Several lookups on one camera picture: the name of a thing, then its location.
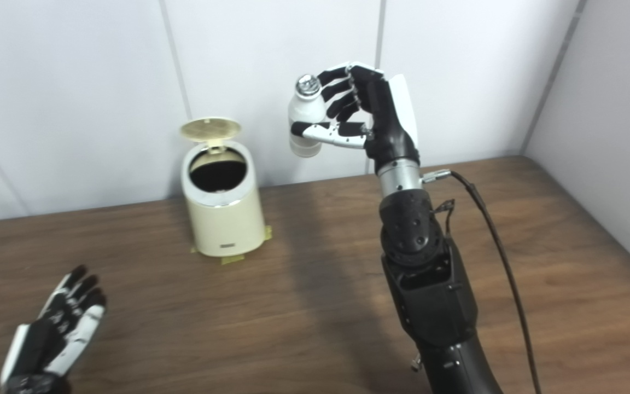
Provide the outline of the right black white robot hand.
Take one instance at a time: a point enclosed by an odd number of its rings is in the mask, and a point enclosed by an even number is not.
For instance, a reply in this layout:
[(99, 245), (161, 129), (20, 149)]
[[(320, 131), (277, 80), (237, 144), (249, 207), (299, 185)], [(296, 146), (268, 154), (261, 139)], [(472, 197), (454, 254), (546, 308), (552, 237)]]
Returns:
[(417, 122), (403, 75), (345, 62), (295, 83), (288, 105), (289, 145), (302, 158), (322, 144), (363, 149), (375, 169), (396, 160), (419, 165)]

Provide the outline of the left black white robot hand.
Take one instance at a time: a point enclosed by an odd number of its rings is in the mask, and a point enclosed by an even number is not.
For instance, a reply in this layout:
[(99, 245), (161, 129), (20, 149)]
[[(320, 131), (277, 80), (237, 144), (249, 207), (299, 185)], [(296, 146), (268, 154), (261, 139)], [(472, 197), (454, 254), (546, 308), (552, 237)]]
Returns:
[(2, 393), (70, 393), (68, 374), (107, 312), (98, 276), (66, 274), (30, 323), (17, 327), (0, 374)]

